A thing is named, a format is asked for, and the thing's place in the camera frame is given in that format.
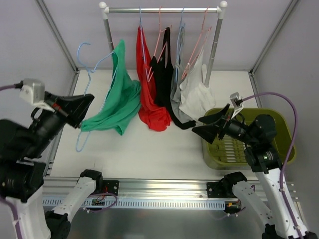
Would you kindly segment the green tank top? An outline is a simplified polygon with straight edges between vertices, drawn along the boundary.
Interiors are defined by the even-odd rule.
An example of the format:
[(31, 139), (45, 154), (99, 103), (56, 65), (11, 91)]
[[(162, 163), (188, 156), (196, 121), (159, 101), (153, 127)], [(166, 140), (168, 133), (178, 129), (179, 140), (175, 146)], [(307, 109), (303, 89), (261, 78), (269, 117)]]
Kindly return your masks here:
[(82, 132), (105, 131), (113, 129), (123, 135), (130, 121), (141, 107), (141, 84), (131, 79), (125, 64), (126, 46), (120, 40), (110, 56), (113, 70), (111, 84), (100, 111), (81, 124)]

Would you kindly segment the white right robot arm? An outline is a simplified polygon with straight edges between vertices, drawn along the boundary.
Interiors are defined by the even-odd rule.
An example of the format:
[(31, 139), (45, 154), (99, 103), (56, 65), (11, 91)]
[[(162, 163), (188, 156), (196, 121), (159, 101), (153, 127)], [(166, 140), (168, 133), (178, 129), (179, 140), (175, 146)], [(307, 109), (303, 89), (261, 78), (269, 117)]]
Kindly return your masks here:
[(208, 143), (229, 136), (244, 143), (245, 160), (255, 173), (265, 192), (266, 205), (255, 193), (241, 172), (225, 175), (223, 193), (237, 197), (260, 227), (264, 239), (316, 239), (300, 219), (287, 184), (284, 182), (284, 166), (273, 146), (277, 135), (275, 119), (269, 114), (256, 116), (251, 124), (239, 121), (227, 113), (226, 105), (216, 114), (199, 118), (201, 126), (192, 131)]

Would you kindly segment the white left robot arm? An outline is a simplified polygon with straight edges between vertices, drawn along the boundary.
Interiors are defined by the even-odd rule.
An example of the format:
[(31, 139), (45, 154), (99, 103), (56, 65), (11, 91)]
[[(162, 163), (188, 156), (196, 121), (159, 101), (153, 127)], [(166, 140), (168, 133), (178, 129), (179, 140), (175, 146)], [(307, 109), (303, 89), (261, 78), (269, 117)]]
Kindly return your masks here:
[(0, 201), (11, 209), (19, 239), (65, 239), (71, 222), (84, 201), (103, 191), (103, 175), (86, 169), (75, 187), (55, 208), (45, 211), (43, 198), (43, 151), (65, 125), (79, 128), (94, 96), (44, 94), (44, 106), (31, 113), (32, 123), (24, 127), (14, 121), (0, 122)]

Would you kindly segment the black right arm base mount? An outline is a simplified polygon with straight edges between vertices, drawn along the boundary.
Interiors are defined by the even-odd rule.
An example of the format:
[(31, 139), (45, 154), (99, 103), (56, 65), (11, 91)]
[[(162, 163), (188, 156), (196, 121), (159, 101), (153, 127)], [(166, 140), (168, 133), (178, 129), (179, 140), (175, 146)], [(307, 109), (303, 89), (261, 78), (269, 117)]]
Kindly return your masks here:
[(207, 182), (206, 192), (208, 198), (234, 198), (232, 192), (228, 191), (221, 181)]

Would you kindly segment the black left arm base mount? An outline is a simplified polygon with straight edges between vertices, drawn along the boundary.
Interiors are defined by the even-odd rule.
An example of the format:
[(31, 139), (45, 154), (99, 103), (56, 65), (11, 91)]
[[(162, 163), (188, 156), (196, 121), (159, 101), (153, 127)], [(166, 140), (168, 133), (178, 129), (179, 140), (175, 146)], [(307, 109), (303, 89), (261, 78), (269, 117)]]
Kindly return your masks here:
[(119, 191), (119, 184), (119, 180), (103, 180), (101, 193), (109, 193), (117, 196)]

